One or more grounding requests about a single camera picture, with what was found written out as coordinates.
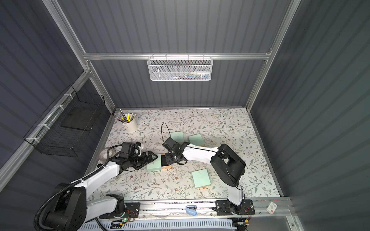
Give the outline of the mint green drawer jewelry box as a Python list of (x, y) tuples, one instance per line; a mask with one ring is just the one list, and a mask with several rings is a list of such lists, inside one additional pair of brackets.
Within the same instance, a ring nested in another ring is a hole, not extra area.
[(150, 172), (151, 171), (158, 171), (158, 170), (162, 170), (162, 169), (168, 169), (168, 168), (172, 168), (172, 165), (167, 163), (165, 155), (161, 155), (155, 161), (148, 164), (147, 167), (146, 167), (147, 171), (150, 171)]
[(202, 188), (211, 185), (207, 169), (193, 171), (192, 178), (195, 188)]

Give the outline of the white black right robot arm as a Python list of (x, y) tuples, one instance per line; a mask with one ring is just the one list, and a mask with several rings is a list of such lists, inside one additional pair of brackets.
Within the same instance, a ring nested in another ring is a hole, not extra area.
[(220, 180), (228, 186), (227, 199), (215, 202), (213, 210), (217, 215), (238, 215), (249, 218), (255, 215), (253, 202), (245, 199), (241, 185), (246, 163), (228, 145), (222, 144), (220, 147), (209, 148), (189, 142), (178, 143), (169, 137), (162, 146), (167, 150), (165, 158), (168, 164), (185, 165), (189, 161), (198, 161), (213, 167)]

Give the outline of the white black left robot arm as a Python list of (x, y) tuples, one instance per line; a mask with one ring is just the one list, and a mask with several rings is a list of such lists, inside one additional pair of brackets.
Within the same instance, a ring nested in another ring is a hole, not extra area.
[(132, 168), (140, 170), (158, 159), (153, 152), (143, 152), (141, 143), (124, 142), (121, 150), (111, 154), (116, 146), (107, 149), (105, 161), (96, 170), (71, 183), (56, 186), (53, 195), (36, 212), (33, 225), (37, 231), (77, 231), (84, 223), (99, 221), (109, 214), (116, 219), (128, 218), (133, 212), (122, 196), (109, 193), (88, 201), (88, 197), (110, 179)]

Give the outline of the white small card box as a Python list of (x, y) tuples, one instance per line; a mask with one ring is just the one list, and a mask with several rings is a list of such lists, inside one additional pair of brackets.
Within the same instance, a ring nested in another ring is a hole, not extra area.
[(269, 214), (274, 214), (274, 212), (276, 211), (277, 209), (277, 204), (275, 204), (273, 201), (270, 202), (270, 204), (268, 205), (266, 211), (269, 213)]

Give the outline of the white pen cup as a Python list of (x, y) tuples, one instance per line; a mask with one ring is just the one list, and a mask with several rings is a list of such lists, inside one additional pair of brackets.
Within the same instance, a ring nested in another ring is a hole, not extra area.
[(128, 133), (133, 133), (138, 130), (138, 124), (136, 118), (134, 118), (132, 121), (129, 123), (124, 123), (122, 126), (125, 128), (126, 132)]

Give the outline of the blue stapler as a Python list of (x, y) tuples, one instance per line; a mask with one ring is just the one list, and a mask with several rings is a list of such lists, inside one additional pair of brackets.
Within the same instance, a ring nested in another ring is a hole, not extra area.
[(186, 209), (186, 213), (191, 215), (191, 216), (196, 216), (197, 215), (197, 206), (196, 205), (189, 205), (189, 206), (186, 206), (185, 209)]

